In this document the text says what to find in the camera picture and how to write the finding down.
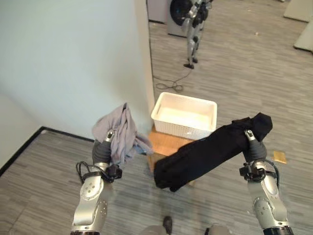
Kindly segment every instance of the black cable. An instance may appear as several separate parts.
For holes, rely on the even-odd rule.
[[[78,174],[78,176],[79,176],[79,179],[80,179],[81,183],[83,184],[85,181],[84,181],[83,176],[82,176],[82,165],[84,165],[84,166],[86,167],[88,173],[90,173],[89,167],[90,167],[91,165],[88,165],[88,164],[87,164],[86,162],[84,162],[84,161],[81,161],[81,162],[79,162],[79,163],[76,164],[76,172],[77,172],[77,174]]]
[[[182,92],[184,90],[184,87],[182,85],[178,85],[177,82],[188,77],[191,72],[192,72],[192,70],[190,70],[186,76],[181,77],[177,80],[162,79],[162,78],[159,78],[157,76],[154,76],[154,78],[157,80],[160,80],[163,82],[172,82],[173,83],[171,86],[168,86],[164,83],[159,82],[159,83],[156,83],[156,88],[158,88],[159,90],[173,89],[177,93]]]
[[[98,167],[97,165],[89,165],[88,163],[81,161],[81,162],[76,164],[76,172],[77,172],[79,179],[80,179],[82,184],[84,184],[84,182],[85,182],[83,175],[82,175],[82,165],[84,165],[86,167],[88,173],[90,173],[90,167],[94,167],[94,168],[97,168],[102,173],[102,176],[104,177],[104,179],[106,181],[110,182],[112,180],[110,178],[110,176],[103,169]]]
[[[278,170],[277,166],[275,166],[275,164],[274,164],[273,162],[271,162],[270,160],[265,159],[265,161],[266,161],[267,163],[269,163],[272,167],[274,167],[275,173],[276,173],[276,176],[277,176],[277,178],[276,178],[276,181],[277,181],[276,184],[277,184],[277,188],[279,189],[279,181],[280,181],[279,170]]]

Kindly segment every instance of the gray cloth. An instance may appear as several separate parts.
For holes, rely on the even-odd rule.
[[[127,103],[100,118],[93,126],[92,133],[96,140],[103,142],[111,129],[115,133],[111,142],[111,159],[114,164],[124,164],[136,153],[153,153],[149,139],[137,132]]]

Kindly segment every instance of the person's foot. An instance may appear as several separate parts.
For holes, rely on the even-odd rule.
[[[172,234],[172,226],[173,226],[172,218],[170,216],[164,217],[164,219],[163,219],[163,227],[165,228],[166,233],[168,235]]]

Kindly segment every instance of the black cloth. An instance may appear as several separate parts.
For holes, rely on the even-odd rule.
[[[270,116],[259,113],[254,118],[232,121],[210,136],[182,146],[176,153],[156,162],[156,186],[177,191],[188,182],[199,178],[242,151],[248,150],[245,130],[252,130],[262,141],[271,131]]]

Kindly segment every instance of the white laundry basket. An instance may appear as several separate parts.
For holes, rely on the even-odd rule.
[[[217,104],[213,101],[163,92],[151,118],[156,131],[199,140],[216,129]]]

